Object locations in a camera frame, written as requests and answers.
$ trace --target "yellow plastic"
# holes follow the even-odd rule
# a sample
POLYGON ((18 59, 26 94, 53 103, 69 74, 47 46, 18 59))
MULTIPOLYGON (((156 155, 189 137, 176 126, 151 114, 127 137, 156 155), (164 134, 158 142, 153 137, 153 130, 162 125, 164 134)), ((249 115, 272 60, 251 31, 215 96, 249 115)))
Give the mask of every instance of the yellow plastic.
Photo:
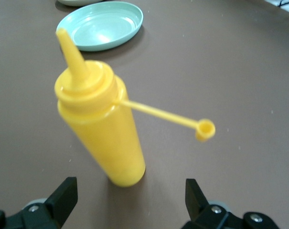
POLYGON ((145 112, 147 114, 166 119, 170 122, 174 122, 180 125, 184 125, 186 127, 195 129, 195 137, 197 140, 201 142, 207 141, 209 138, 215 135, 215 125, 209 119, 201 119, 199 121, 186 118, 177 114, 172 114, 170 112, 166 112, 151 106, 147 106, 144 104, 140 104, 133 101, 121 100, 117 101, 117 104, 121 104, 127 107, 131 107, 135 110, 139 110, 141 112, 145 112))
POLYGON ((68 68, 58 77, 58 111, 110 180, 136 184, 145 162, 123 81, 104 62, 84 61, 64 29, 56 32, 68 68))

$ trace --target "plastic plate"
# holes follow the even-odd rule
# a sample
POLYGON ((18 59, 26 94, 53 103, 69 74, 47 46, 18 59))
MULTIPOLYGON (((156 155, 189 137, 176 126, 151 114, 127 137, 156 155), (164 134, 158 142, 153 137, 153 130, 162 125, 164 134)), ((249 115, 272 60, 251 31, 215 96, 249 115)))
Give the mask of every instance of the plastic plate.
POLYGON ((101 51, 130 40, 143 22, 141 9, 122 1, 100 2, 79 8, 64 17, 64 28, 81 51, 101 51))

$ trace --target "bottle nozzle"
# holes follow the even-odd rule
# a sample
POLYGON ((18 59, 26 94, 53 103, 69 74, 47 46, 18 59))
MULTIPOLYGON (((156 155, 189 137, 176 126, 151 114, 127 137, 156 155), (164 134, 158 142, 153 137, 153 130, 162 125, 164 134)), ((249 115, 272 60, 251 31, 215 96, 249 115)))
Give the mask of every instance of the bottle nozzle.
POLYGON ((166 112, 151 106, 129 100, 119 101, 118 104, 128 106, 135 110, 195 129, 195 137, 201 142, 205 142, 206 140, 215 135, 215 125, 209 119, 201 119, 199 121, 196 121, 190 118, 186 118, 177 114, 172 114, 170 112, 166 112))
POLYGON ((77 85, 90 74, 90 71, 85 64, 80 51, 71 40, 68 32, 63 28, 60 28, 56 31, 56 36, 62 47, 64 57, 71 72, 73 85, 77 85))

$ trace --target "tabletop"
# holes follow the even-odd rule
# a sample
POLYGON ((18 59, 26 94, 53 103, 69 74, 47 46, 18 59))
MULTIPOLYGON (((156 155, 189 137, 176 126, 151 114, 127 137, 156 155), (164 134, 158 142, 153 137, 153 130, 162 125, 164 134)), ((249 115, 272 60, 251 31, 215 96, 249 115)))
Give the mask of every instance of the tabletop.
POLYGON ((179 229, 185 180, 208 200, 289 228, 289 13, 260 0, 129 0, 143 25, 127 43, 85 59, 108 63, 133 101, 209 118, 205 143, 186 127, 134 111, 146 173, 113 185, 57 112, 66 68, 55 36, 76 7, 0 1, 0 209, 18 212, 77 177, 65 229, 179 229))

